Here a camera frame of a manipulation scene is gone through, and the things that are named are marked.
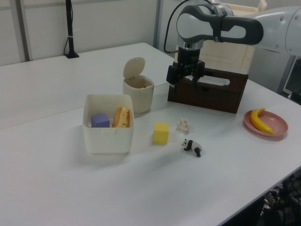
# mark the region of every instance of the white wall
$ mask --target white wall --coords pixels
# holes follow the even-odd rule
[[[22,39],[18,37],[20,28],[16,16],[16,5],[11,5],[9,0],[1,0],[0,66],[24,61]]]
[[[182,0],[161,0],[160,2],[161,4],[157,48],[161,51],[163,51],[163,43],[169,17],[173,9],[181,2]],[[191,0],[188,3],[192,4],[193,2],[198,3],[199,1]],[[257,7],[259,4],[259,0],[224,0],[222,2],[250,7]],[[300,0],[266,0],[266,2],[268,4],[268,9],[283,6],[301,6]],[[175,26],[176,19],[177,15],[179,15],[181,9],[185,5],[187,5],[187,3],[183,4],[183,6],[177,10],[177,13],[174,14],[173,20],[170,24],[166,43],[166,48],[168,51],[175,50],[175,47],[177,45],[178,36]],[[281,82],[281,78],[284,74],[288,61],[289,55],[287,54],[279,54],[264,49],[256,49],[249,72],[249,79],[276,92]]]
[[[65,0],[24,0],[31,60],[63,55]],[[72,0],[75,51],[154,43],[157,0]]]

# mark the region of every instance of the yellow banana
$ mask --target yellow banana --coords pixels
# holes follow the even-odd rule
[[[252,110],[251,115],[250,115],[251,123],[258,130],[260,130],[262,132],[274,134],[273,129],[270,126],[268,126],[267,124],[265,124],[263,121],[261,121],[260,118],[258,117],[258,115],[263,111],[265,111],[264,108]]]

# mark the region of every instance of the small white figurine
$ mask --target small white figurine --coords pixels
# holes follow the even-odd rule
[[[201,157],[202,146],[199,143],[185,139],[181,146],[184,147],[185,151],[194,150],[197,157]]]

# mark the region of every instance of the yellow cube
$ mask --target yellow cube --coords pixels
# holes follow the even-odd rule
[[[169,124],[167,122],[155,122],[153,142],[167,143],[169,135]]]

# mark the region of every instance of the purple block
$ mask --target purple block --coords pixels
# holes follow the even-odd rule
[[[95,114],[91,116],[91,126],[108,128],[110,127],[110,120],[106,114]]]

